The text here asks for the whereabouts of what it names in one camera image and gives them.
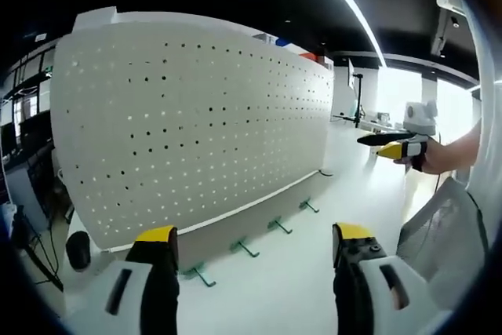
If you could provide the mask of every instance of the stand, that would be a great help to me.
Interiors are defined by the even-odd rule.
[[[58,290],[63,292],[63,284],[57,278],[56,274],[51,273],[49,269],[42,263],[40,258],[38,258],[37,254],[30,247],[29,242],[29,230],[25,224],[25,221],[29,223],[28,219],[24,218],[23,214],[23,206],[17,207],[17,212],[14,215],[13,222],[13,234],[12,241],[13,244],[19,248],[26,251],[26,254],[30,257],[33,264],[40,270],[40,272],[49,280]]]
[[[358,90],[358,107],[355,110],[355,128],[359,127],[359,123],[361,122],[361,80],[363,78],[362,74],[354,74],[355,78],[359,79],[359,90]]]

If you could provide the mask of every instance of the white pegboard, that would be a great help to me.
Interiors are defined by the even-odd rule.
[[[321,167],[332,85],[231,31],[77,31],[57,46],[50,99],[71,200],[102,249],[229,213]]]

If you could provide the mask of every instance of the desk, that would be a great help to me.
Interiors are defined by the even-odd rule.
[[[378,123],[375,123],[375,122],[369,122],[369,121],[366,121],[364,119],[361,119],[361,121],[359,122],[359,126],[362,128],[362,129],[369,129],[370,131],[374,131],[375,129],[378,129],[379,131],[386,131],[386,132],[389,132],[389,133],[393,133],[393,132],[396,132],[397,129],[395,129],[394,127],[389,127],[389,126],[382,126]]]
[[[42,210],[39,200],[43,200],[42,192],[52,189],[54,172],[51,152],[53,149],[54,144],[51,143],[38,151],[36,155],[33,154],[27,158],[26,155],[20,154],[5,164],[5,184],[9,187],[13,203],[16,206],[24,206],[24,214],[38,233],[49,226],[49,219]],[[37,169],[42,161],[45,161],[43,166]]]
[[[404,166],[371,155],[356,143],[365,132],[341,123],[329,124],[324,167],[333,177],[317,174],[252,209],[180,236],[180,263],[206,260],[206,274],[217,284],[206,288],[198,279],[180,276],[179,333],[336,333],[331,225],[361,224],[387,254],[394,254],[405,195]],[[319,213],[298,210],[308,195]],[[293,233],[258,235],[254,224],[265,229],[277,208],[290,210],[284,224]],[[76,213],[69,234],[82,228],[78,223]],[[260,251],[258,258],[228,252],[239,226],[244,228],[238,234],[252,236],[249,247]],[[92,254],[93,265],[84,274],[72,271],[65,255],[61,278],[67,315],[85,304],[82,287],[114,258],[95,246]]]

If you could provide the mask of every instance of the ceiling light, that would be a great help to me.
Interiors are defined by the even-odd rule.
[[[454,16],[452,16],[452,24],[453,24],[453,27],[460,27],[460,24],[458,23],[457,18]]]
[[[355,3],[354,0],[344,0],[344,1],[347,3],[347,5],[349,7],[351,7],[352,12],[355,14],[359,23],[362,25],[362,28],[366,32],[366,35],[368,36],[369,40],[371,41],[371,44],[373,45],[373,48],[375,49],[375,52],[378,55],[378,58],[380,59],[380,64],[383,67],[386,67],[387,65],[385,64],[384,55],[382,53],[380,46],[378,45],[377,38],[375,37],[375,34],[372,32],[371,28],[369,27],[368,21],[366,21],[366,18],[362,14],[358,5]]]

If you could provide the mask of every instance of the cable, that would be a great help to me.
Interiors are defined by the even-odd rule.
[[[441,143],[441,133],[438,132],[438,138],[439,138],[439,143]],[[438,174],[438,179],[436,180],[436,186],[434,188],[434,194],[438,192],[439,188],[439,180],[441,179],[441,174]],[[432,226],[432,218],[434,217],[435,212],[431,215],[431,218],[429,219],[429,225],[427,227],[427,231],[425,232],[424,239],[422,240],[422,243],[420,244],[420,247],[418,248],[417,254],[415,254],[415,260],[418,258],[418,254],[420,254],[420,251],[422,251],[422,248],[424,247],[425,241],[427,241],[427,237],[429,236],[429,231],[431,230]]]
[[[319,169],[319,172],[321,173],[322,176],[324,177],[332,177],[333,175],[332,174],[326,174],[326,173],[323,173],[322,170]]]
[[[33,231],[34,234],[36,234],[36,237],[38,239],[38,244],[41,246],[42,248],[42,252],[44,253],[44,256],[45,258],[47,259],[47,263],[49,263],[49,266],[51,268],[51,270],[53,271],[53,274],[54,274],[54,277],[59,281],[61,282],[59,276],[57,275],[57,269],[54,268],[53,264],[51,263],[50,259],[49,259],[49,255],[47,253],[47,250],[45,250],[45,246],[42,242],[42,238],[40,237],[40,235],[37,233],[37,231],[33,228],[33,225],[31,225],[31,222],[28,220],[28,218],[26,216],[24,216],[24,219],[26,220],[28,226],[30,227],[31,231]],[[57,265],[56,267],[59,268],[59,261],[57,260],[57,255],[56,255],[56,251],[55,249],[53,249],[54,251],[54,258],[56,259],[57,261]]]
[[[59,280],[59,277],[57,276],[57,272],[60,270],[60,261],[57,258],[56,247],[54,247],[53,224],[54,224],[54,217],[52,218],[52,220],[50,221],[50,224],[49,224],[49,234],[50,234],[50,243],[51,243],[51,246],[53,247],[54,259],[56,259],[56,271],[55,271],[54,275],[56,275],[57,279]]]

